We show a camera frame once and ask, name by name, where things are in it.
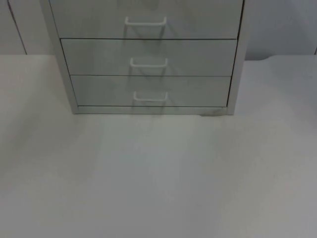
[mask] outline drawer front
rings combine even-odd
[[[231,76],[235,40],[62,40],[72,75]]]
[[[226,107],[230,77],[72,76],[79,106]]]
[[[108,39],[236,39],[243,4],[243,0],[50,2],[61,38]]]

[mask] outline white desk surface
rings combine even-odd
[[[72,115],[0,56],[2,238],[315,238],[317,57],[245,63],[235,116]]]

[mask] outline drawer unit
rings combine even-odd
[[[252,0],[40,0],[73,113],[234,113]]]
[[[231,76],[235,40],[61,40],[72,75]]]
[[[61,38],[237,39],[243,0],[51,0]]]
[[[230,80],[230,77],[71,77],[79,106],[225,107]]]

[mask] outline white handle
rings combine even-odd
[[[164,17],[162,22],[154,22],[154,23],[150,23],[150,22],[130,22],[129,21],[129,17],[125,17],[125,25],[126,26],[153,26],[153,27],[157,27],[157,26],[165,26],[167,24],[167,17]]]
[[[130,60],[130,66],[132,68],[166,68],[167,65],[168,59],[165,59],[165,64],[135,64],[133,58]]]
[[[133,100],[137,102],[157,102],[157,103],[163,103],[166,102],[168,99],[168,92],[165,92],[165,97],[162,99],[150,99],[150,98],[138,98],[137,92],[134,92],[133,94]]]

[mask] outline white wall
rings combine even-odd
[[[27,54],[53,54],[39,0],[10,0],[10,3]]]
[[[52,54],[38,0],[10,0],[28,54]],[[316,0],[254,0],[247,59],[312,55],[317,48]]]
[[[247,59],[313,55],[317,48],[316,0],[255,0]]]
[[[25,54],[6,0],[0,0],[0,54]]]

